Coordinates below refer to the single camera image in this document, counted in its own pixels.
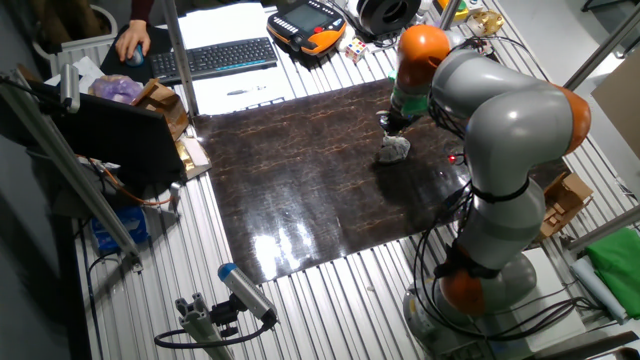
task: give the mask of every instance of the green cloth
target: green cloth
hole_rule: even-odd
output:
[[[587,247],[596,274],[627,314],[640,319],[640,237],[621,229]]]

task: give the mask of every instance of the metal pole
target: metal pole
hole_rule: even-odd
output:
[[[569,246],[567,246],[567,250],[571,251],[572,253],[580,252],[582,249],[602,239],[603,237],[613,234],[624,226],[633,224],[636,221],[640,221],[640,205],[614,218],[613,220],[600,226],[587,235],[573,241],[571,244],[569,244]]]
[[[440,29],[449,30],[461,2],[462,0],[449,0],[447,6],[442,10],[442,16],[440,17]]]
[[[173,53],[176,57],[176,67],[182,80],[182,87],[187,96],[187,106],[189,107],[189,117],[193,118],[198,115],[198,104],[196,104],[196,93],[193,90],[193,80],[191,79],[191,71],[189,70],[189,59],[187,58],[187,50],[184,48],[182,41],[182,33],[180,33],[180,24],[178,23],[178,12],[176,4],[173,0],[161,0],[162,10],[164,12],[164,20],[167,22],[169,29],[169,37],[173,46]]]
[[[566,89],[574,91],[595,70],[598,65],[613,51],[627,34],[640,22],[640,4],[636,5],[631,15],[609,35],[609,37],[594,51],[573,76],[564,84]]]
[[[29,86],[24,78],[16,72],[12,73],[12,78],[15,82],[25,87]],[[22,123],[73,186],[73,189],[87,204],[89,210],[100,220],[118,246],[120,246],[120,249],[126,255],[132,257],[134,264],[139,265],[138,249],[129,232],[122,225],[122,222],[104,197],[84,176],[71,147],[60,134],[51,118],[41,114],[31,95],[23,90],[2,84],[0,85],[0,96],[5,98]]]

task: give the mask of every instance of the dark wood-grain board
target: dark wood-grain board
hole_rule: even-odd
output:
[[[379,81],[196,120],[233,260],[252,280],[415,234],[467,182],[466,167],[447,160],[460,142],[428,119],[406,133],[406,161],[375,164],[375,113],[390,93]],[[565,171],[558,160],[531,176],[544,188]]]

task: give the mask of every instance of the red sleeve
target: red sleeve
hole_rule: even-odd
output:
[[[153,0],[131,0],[131,20],[144,20],[149,23],[149,13]]]

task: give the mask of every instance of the white paper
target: white paper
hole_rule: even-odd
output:
[[[104,73],[96,64],[89,59],[88,56],[83,57],[82,59],[73,63],[73,66],[78,69],[78,74],[82,76],[80,79],[78,86],[80,88],[80,93],[87,94],[89,92],[89,87],[93,84],[96,79],[104,76]],[[51,79],[45,81],[44,83],[51,86],[56,86],[60,82],[60,75],[56,75]]]
[[[285,93],[282,84],[286,80],[282,80],[280,69],[273,67],[194,81],[198,111],[200,114],[219,115],[277,100]],[[266,88],[239,95],[227,95],[232,91],[254,89],[256,86]]]
[[[269,37],[267,18],[260,3],[228,5],[196,11],[179,19],[187,49],[231,41]],[[218,115],[283,98],[286,76],[278,67],[194,81],[193,88],[201,114]],[[266,86],[262,90],[227,95],[236,90]]]
[[[179,23],[187,49],[269,36],[267,14],[260,3],[195,11]]]

